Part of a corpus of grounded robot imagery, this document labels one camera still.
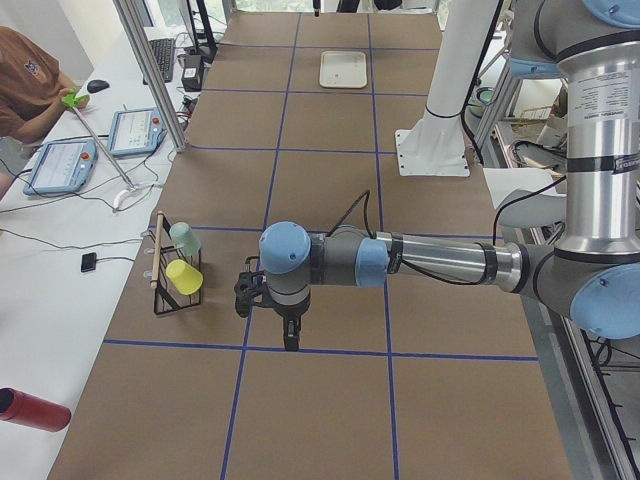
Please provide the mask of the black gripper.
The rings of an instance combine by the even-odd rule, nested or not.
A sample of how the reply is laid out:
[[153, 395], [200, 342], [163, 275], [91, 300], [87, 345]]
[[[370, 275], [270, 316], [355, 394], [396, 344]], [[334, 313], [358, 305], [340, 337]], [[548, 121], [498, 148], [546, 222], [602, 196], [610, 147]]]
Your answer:
[[283, 321], [283, 342], [285, 350], [298, 351], [303, 304], [276, 304], [274, 311], [282, 318]]

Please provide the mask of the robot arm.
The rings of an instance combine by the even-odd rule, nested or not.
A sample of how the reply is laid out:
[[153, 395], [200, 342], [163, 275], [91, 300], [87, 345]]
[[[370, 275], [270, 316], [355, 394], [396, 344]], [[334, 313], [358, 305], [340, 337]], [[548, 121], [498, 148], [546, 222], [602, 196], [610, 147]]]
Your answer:
[[299, 347], [314, 285], [377, 287], [395, 273], [454, 285], [494, 284], [534, 298], [608, 339], [639, 332], [639, 5], [520, 1], [511, 70], [568, 82], [565, 231], [550, 246], [492, 246], [370, 233], [310, 234], [292, 222], [260, 238], [261, 270], [244, 271], [236, 310], [271, 308], [285, 348]]

